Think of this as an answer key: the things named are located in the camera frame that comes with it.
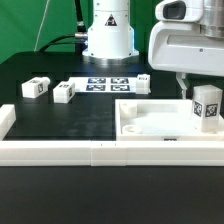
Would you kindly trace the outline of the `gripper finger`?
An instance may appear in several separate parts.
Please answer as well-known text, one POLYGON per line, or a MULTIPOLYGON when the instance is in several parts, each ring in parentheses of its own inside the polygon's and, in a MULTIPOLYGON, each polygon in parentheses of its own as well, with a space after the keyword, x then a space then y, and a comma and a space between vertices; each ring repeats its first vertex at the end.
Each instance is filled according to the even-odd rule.
POLYGON ((188 80, 188 74, 184 72, 177 72, 176 80, 181 88, 182 98, 187 99, 190 92, 190 83, 188 80))

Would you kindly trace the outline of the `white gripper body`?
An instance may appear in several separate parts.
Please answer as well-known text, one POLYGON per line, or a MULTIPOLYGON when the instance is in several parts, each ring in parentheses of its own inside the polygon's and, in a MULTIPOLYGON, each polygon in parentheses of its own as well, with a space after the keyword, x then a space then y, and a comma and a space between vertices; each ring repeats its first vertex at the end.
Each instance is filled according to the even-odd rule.
POLYGON ((162 0, 155 16, 153 69, 224 76, 224 0, 162 0))

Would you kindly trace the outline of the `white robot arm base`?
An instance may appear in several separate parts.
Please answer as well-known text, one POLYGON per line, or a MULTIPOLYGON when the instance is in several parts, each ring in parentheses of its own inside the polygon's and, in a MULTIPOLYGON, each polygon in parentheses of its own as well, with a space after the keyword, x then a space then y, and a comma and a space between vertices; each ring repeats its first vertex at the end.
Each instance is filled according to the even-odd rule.
POLYGON ((139 55, 130 25, 130 0, 93 0, 93 23, 83 55, 92 59, 126 59, 139 55))

